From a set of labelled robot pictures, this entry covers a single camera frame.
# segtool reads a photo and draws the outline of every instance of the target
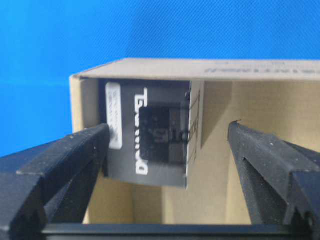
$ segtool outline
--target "white label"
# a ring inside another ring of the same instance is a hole
[[[108,82],[105,85],[106,117],[110,128],[110,149],[122,148],[122,108],[121,87],[119,83]]]

